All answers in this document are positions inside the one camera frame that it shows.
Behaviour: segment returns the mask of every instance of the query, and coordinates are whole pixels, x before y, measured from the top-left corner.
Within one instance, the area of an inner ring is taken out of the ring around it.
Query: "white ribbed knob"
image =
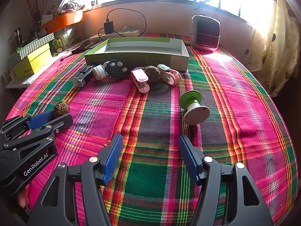
[[[106,72],[104,71],[104,67],[100,64],[93,68],[93,75],[96,80],[101,80],[106,77]]]

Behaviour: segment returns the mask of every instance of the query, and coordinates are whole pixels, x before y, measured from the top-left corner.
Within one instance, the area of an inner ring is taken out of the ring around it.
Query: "yellow box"
[[[13,67],[16,78],[21,79],[23,77],[33,75],[41,69],[41,67],[44,66],[50,58],[52,58],[52,55],[49,49],[49,44],[46,43],[37,50],[34,50]]]

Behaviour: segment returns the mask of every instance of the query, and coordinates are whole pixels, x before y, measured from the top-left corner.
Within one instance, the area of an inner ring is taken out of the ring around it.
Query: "metal bolt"
[[[98,158],[96,156],[92,156],[92,157],[90,157],[89,161],[90,162],[97,162]]]
[[[241,162],[236,163],[237,168],[243,169],[244,165]]]
[[[66,166],[66,164],[62,162],[62,163],[58,164],[58,169],[63,169],[63,168],[65,168],[65,166]]]
[[[204,161],[206,161],[206,162],[212,162],[213,159],[212,159],[210,156],[206,156],[206,157],[204,158]]]

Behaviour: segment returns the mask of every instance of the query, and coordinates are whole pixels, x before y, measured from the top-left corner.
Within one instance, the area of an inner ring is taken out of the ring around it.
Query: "pink and green clip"
[[[180,73],[165,64],[158,64],[157,68],[161,73],[161,79],[166,81],[169,85],[175,86],[179,84],[182,80]]]
[[[135,69],[131,71],[131,76],[139,92],[147,93],[150,87],[147,84],[148,77],[142,69]]]

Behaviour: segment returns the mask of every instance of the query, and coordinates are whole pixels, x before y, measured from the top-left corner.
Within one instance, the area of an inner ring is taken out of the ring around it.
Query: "colorful striped tablecloth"
[[[152,34],[181,38],[187,37]],[[297,196],[297,162],[287,128],[273,101],[252,74],[225,49],[213,53],[188,48],[188,71],[176,87],[163,81],[141,94],[130,77],[92,79],[84,88],[72,79],[85,64],[84,54],[55,62],[20,97],[8,118],[38,114],[66,100],[73,125],[56,135],[58,156],[31,183],[32,208],[60,162],[81,164],[97,155],[115,133],[123,150],[113,180],[102,188],[112,225],[186,225],[200,188],[190,181],[178,152],[180,134],[220,163],[243,162],[249,169],[273,221],[288,212]],[[181,94],[198,90],[210,117],[197,126],[183,123]],[[76,198],[81,225],[85,218],[80,184]],[[222,221],[221,189],[216,224]]]

